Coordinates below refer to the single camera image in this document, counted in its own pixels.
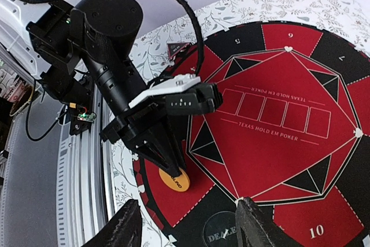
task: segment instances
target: floral pattern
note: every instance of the floral pattern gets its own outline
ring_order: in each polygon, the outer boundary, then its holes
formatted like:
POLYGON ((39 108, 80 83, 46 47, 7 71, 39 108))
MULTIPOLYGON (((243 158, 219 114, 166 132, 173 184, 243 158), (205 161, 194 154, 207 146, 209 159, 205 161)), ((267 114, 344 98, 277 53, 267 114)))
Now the floral pattern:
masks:
MULTIPOLYGON (((204 38, 235 25, 254 21, 293 21, 328 30, 355 45, 370 56, 370 17, 354 0, 220 0, 195 11, 204 38)), ((165 24, 138 38, 131 59, 145 81, 158 76, 171 62, 167 43, 195 42, 188 16, 165 24)), ((173 246, 151 220, 137 187, 132 161, 138 159, 119 141, 112 145, 116 207, 129 198, 138 199, 143 215, 142 246, 173 246)))

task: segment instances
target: poker mat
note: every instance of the poker mat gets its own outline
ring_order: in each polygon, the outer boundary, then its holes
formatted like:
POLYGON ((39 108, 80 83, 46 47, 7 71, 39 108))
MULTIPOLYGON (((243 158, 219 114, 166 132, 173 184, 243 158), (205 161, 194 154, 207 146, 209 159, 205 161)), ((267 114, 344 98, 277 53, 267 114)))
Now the poker mat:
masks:
MULTIPOLYGON (((166 69, 195 70, 195 46, 166 69)), ((254 22, 205 40, 203 82, 224 103, 176 117, 191 186, 134 161, 146 209, 176 246, 237 246, 235 201, 251 197, 303 246, 364 246, 370 227, 370 59, 311 25, 254 22)))

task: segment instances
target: gray floor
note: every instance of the gray floor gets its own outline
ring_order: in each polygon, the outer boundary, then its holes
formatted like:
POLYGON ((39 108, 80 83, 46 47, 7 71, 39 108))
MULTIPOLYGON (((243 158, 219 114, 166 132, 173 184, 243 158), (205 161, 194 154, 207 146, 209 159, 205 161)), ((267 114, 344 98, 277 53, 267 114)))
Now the gray floor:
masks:
MULTIPOLYGON (((48 96, 32 106, 29 129, 33 137, 43 134, 55 120, 61 104, 48 96)), ((60 126, 42 141, 32 142, 25 134, 25 115, 16 119, 12 133, 8 178, 2 210, 2 243, 5 247, 57 246, 56 173, 60 126)))

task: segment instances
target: robotic hand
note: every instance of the robotic hand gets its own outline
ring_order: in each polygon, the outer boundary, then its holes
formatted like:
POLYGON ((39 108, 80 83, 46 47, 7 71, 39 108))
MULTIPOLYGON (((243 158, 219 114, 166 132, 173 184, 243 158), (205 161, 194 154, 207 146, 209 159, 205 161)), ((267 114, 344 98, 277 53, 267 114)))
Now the robotic hand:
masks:
MULTIPOLYGON (((116 117, 102 130, 102 139, 111 143, 121 139, 129 150, 148 159, 169 176, 180 176, 180 169, 185 170, 186 165, 168 116, 214 112, 223 99, 215 84, 201 83, 199 77, 190 74, 173 79, 160 76, 147 88, 129 59, 143 20, 137 1, 81 0, 75 7, 64 0, 10 1, 49 5, 38 17, 29 22, 22 19, 21 23, 28 32, 26 35, 23 32, 25 41, 51 64, 38 80, 44 90, 62 103, 82 106, 91 113, 92 84, 95 83, 116 117), (81 59, 88 69, 85 83, 73 77, 81 59)), ((186 1, 177 1, 194 25, 198 41, 195 73, 198 74, 204 59, 201 29, 186 1)), ((25 5, 27 9, 34 6, 37 5, 25 5)), ((73 130, 71 134, 86 128, 88 126, 73 130)))

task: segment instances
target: black triangle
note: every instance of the black triangle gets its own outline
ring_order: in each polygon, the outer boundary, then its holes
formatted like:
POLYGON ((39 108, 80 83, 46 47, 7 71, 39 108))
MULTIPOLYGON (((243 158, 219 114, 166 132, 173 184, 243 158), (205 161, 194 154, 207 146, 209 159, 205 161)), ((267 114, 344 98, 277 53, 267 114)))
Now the black triangle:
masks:
POLYGON ((286 183, 287 185, 292 185, 294 187, 305 189, 311 192, 319 193, 307 170, 300 173, 297 176, 294 176, 293 178, 291 178, 290 180, 284 183, 286 183))
POLYGON ((247 60, 247 59, 240 59, 240 58, 234 58, 234 59, 242 69, 248 69, 260 63, 259 61, 252 61, 252 60, 247 60))
POLYGON ((321 83, 321 84, 325 84, 327 83, 328 81, 332 80, 333 78, 335 78, 335 75, 327 75, 326 73, 322 73, 322 72, 315 72, 315 71, 310 71, 314 77, 316 77, 316 79, 321 83))
POLYGON ((190 151, 203 147, 211 142, 213 142, 212 134, 209 131, 208 125, 204 122, 190 151))
POLYGON ((187 47, 190 43, 168 43, 168 56, 170 59, 173 59, 174 56, 187 47))
POLYGON ((324 85, 328 93, 333 97, 333 99, 338 102, 338 78, 324 85))
POLYGON ((323 192, 324 189, 326 175, 328 173, 329 168, 329 162, 330 156, 321 160, 319 163, 315 164, 314 166, 308 169, 321 193, 323 192))
POLYGON ((201 147, 194 151, 195 154, 200 155, 202 157, 211 159, 213 161, 217 161, 219 163, 224 163, 222 161, 221 155, 219 153, 219 150, 214 142, 201 147))
POLYGON ((225 78, 228 78, 238 72, 241 72, 242 68, 238 65, 238 63, 233 59, 231 62, 231 65, 229 67, 229 70, 226 73, 225 78))

